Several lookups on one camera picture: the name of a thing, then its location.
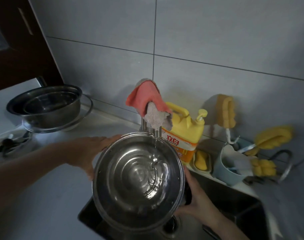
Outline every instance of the bottle label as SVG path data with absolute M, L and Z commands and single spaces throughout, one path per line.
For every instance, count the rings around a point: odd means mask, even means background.
M 191 143 L 162 128 L 162 137 L 176 150 L 183 162 L 189 163 L 193 158 L 197 143 Z

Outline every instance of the dark wooden cabinet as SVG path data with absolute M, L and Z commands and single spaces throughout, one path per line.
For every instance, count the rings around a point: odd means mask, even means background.
M 0 90 L 43 77 L 63 84 L 28 0 L 0 0 Z

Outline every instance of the yellow bottle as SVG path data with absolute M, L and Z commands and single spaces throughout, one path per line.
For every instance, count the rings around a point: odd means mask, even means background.
M 192 120 L 187 109 L 170 102 L 166 104 L 181 116 L 173 113 L 173 127 L 171 131 L 162 128 L 162 137 L 176 149 L 181 161 L 189 163 L 203 133 L 203 117 L 206 117 L 208 113 L 205 109 L 200 109 L 196 120 Z

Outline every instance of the kitchen sink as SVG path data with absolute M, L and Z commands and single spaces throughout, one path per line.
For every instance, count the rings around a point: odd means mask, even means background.
M 262 203 L 252 196 L 234 190 L 197 173 L 191 174 L 214 205 L 233 221 L 249 239 L 269 239 Z M 146 234 L 125 234 L 102 220 L 91 199 L 78 216 L 79 220 L 107 240 L 152 239 L 220 239 L 209 227 L 189 215 L 173 217 L 165 226 Z

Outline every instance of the person's left arm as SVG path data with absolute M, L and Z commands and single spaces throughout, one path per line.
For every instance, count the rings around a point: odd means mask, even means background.
M 53 143 L 1 164 L 0 209 L 39 178 L 65 163 L 82 168 L 92 180 L 94 157 L 120 137 L 121 135 L 111 138 L 82 137 L 72 141 Z

